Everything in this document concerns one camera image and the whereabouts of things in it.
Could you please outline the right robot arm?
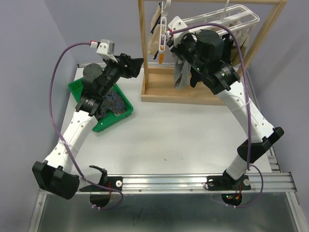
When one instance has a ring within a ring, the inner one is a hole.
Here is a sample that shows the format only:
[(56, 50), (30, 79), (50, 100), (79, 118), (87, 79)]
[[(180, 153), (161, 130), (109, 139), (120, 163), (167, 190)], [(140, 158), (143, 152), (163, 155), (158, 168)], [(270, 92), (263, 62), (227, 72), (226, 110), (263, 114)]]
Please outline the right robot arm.
[(283, 135), (281, 127), (274, 127), (246, 96), (244, 85), (230, 63), (233, 40), (221, 38), (212, 30), (186, 33), (179, 44), (169, 39), (170, 51), (191, 66), (191, 87), (202, 82), (222, 100), (247, 134), (247, 140), (237, 148), (237, 155), (217, 183), (232, 189), (247, 168), (264, 155)]

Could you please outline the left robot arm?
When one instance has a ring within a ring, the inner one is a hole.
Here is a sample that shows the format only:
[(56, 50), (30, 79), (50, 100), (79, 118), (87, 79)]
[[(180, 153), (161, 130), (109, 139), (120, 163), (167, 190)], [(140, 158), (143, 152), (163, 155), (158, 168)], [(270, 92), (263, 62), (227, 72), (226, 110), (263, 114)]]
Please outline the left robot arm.
[(108, 110), (108, 98), (116, 82), (121, 78), (136, 78), (144, 62), (121, 53), (115, 60), (105, 60), (105, 68), (91, 63), (83, 69), (83, 90), (72, 119), (53, 151), (43, 162), (36, 161), (32, 172), (38, 186), (64, 199), (71, 199), (80, 184), (79, 176), (71, 174), (82, 144), (90, 131)]

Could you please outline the grey underwear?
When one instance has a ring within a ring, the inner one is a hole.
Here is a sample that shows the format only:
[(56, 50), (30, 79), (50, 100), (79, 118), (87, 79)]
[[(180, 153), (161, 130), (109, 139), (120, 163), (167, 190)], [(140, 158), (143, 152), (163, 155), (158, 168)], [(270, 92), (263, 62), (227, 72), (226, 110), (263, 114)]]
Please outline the grey underwear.
[(174, 58), (174, 87), (182, 89), (190, 84), (191, 65), (185, 61), (180, 60), (177, 56)]

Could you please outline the blue striped underwear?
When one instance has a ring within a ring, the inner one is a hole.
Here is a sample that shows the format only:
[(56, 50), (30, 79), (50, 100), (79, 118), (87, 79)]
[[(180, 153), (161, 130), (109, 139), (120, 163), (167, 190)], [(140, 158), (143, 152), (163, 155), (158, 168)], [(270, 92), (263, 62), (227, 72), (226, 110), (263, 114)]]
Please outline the blue striped underwear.
[(115, 116), (119, 116), (127, 111), (125, 101), (114, 89), (110, 90), (106, 98), (108, 100), (108, 107), (102, 118), (107, 117), (109, 112), (112, 112)]

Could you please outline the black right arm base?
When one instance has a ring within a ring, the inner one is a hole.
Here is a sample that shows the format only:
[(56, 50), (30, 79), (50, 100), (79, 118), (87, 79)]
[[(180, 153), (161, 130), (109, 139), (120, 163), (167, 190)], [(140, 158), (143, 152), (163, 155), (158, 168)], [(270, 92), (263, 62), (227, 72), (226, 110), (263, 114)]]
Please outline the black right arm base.
[(243, 174), (239, 179), (234, 180), (226, 171), (223, 174), (209, 175), (206, 177), (204, 188), (209, 191), (230, 191), (230, 190), (251, 190), (249, 177)]

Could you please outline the beige underwear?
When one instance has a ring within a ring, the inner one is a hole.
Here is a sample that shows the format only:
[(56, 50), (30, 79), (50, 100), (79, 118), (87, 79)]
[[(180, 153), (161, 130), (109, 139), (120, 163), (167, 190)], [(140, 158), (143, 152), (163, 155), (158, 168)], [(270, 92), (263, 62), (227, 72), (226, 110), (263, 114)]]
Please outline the beige underwear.
[(159, 2), (157, 5), (155, 14), (152, 17), (152, 20), (150, 23), (150, 34), (149, 34), (149, 39), (148, 39), (148, 53), (152, 56), (153, 59), (156, 59), (158, 55), (161, 5), (162, 5), (162, 2)]

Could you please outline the wooden clothes rack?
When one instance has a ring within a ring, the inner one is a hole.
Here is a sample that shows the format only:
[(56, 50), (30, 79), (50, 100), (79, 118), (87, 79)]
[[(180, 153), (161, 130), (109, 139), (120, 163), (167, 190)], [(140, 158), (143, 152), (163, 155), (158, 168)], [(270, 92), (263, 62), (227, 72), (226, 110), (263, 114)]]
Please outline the wooden clothes rack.
[[(243, 59), (244, 66), (247, 68), (279, 17), (287, 1), (231, 0), (230, 3), (273, 5), (272, 10), (265, 19)], [(140, 17), (141, 46), (144, 58), (144, 78), (141, 87), (141, 100), (144, 102), (223, 105), (223, 102), (215, 97), (209, 89), (203, 87), (202, 84), (197, 84), (195, 88), (184, 87), (181, 90), (175, 89), (172, 77), (173, 66), (164, 67), (159, 65), (155, 67), (148, 65), (144, 1), (138, 1), (138, 9)]]

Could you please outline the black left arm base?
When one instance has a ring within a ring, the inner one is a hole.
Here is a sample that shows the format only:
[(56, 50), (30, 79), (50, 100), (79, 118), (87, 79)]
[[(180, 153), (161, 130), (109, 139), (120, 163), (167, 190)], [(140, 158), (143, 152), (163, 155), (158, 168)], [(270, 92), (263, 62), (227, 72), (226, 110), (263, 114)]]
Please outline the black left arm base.
[[(116, 189), (122, 191), (123, 186), (123, 177), (116, 175), (108, 175), (108, 172), (104, 168), (100, 168), (95, 165), (89, 165), (89, 168), (93, 171), (96, 170), (97, 173), (91, 174), (91, 179), (97, 180), (96, 185), (104, 186), (106, 188)], [(89, 184), (86, 182), (86, 185), (79, 189), (80, 192), (99, 192), (106, 191), (105, 189), (99, 188), (94, 184)]]

